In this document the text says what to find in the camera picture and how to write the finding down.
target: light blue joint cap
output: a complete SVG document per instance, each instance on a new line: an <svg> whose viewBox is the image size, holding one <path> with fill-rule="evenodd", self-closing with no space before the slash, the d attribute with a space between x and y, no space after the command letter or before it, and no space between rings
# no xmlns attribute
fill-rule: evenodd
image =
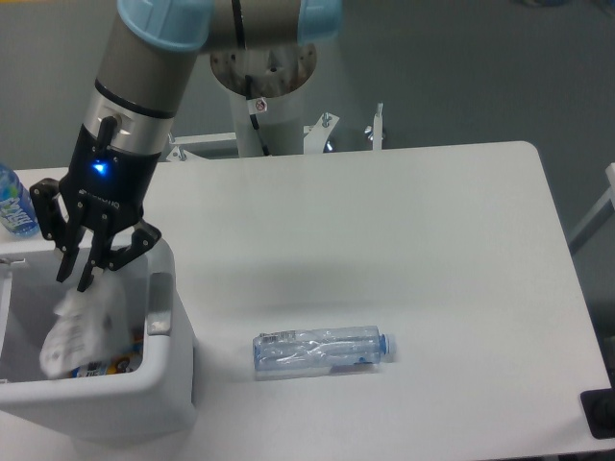
<svg viewBox="0 0 615 461"><path fill-rule="evenodd" d="M208 39L213 0L117 0L117 11L128 28L148 43L188 52Z"/></svg>
<svg viewBox="0 0 615 461"><path fill-rule="evenodd" d="M342 0L301 0L297 42L334 38L342 27Z"/></svg>

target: water bottle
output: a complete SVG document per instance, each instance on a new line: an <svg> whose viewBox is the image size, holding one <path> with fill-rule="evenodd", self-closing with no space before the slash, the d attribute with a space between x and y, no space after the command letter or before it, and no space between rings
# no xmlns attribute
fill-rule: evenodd
<svg viewBox="0 0 615 461"><path fill-rule="evenodd" d="M344 367L380 363L395 353L395 338L378 327L293 329L254 338L257 372Z"/></svg>
<svg viewBox="0 0 615 461"><path fill-rule="evenodd" d="M15 172L0 163L0 222L19 237L38 232L38 221L30 193Z"/></svg>

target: blue bottle label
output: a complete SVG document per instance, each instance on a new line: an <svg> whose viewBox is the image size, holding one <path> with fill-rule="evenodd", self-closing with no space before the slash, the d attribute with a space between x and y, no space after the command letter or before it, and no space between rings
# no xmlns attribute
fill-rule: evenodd
<svg viewBox="0 0 615 461"><path fill-rule="evenodd" d="M32 206L23 206L18 197L9 197L0 202L0 222L9 231L20 233L28 231L37 224L37 218L32 210L32 215L26 209Z"/></svg>

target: bottle cap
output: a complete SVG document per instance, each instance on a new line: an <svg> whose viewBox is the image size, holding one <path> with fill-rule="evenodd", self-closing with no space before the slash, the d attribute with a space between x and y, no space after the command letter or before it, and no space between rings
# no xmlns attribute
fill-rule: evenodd
<svg viewBox="0 0 615 461"><path fill-rule="evenodd" d="M384 334L384 342L386 344L386 351L384 352L386 355L394 354L397 352L397 342L395 342L395 335L393 334Z"/></svg>

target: white plastic bag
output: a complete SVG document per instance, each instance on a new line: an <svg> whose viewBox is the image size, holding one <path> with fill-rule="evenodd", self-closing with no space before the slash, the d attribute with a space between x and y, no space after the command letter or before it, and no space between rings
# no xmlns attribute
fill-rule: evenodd
<svg viewBox="0 0 615 461"><path fill-rule="evenodd" d="M106 271L85 293L71 288L55 307L59 316L40 351L40 369L64 377L80 365L107 360L131 346L126 294L119 276Z"/></svg>

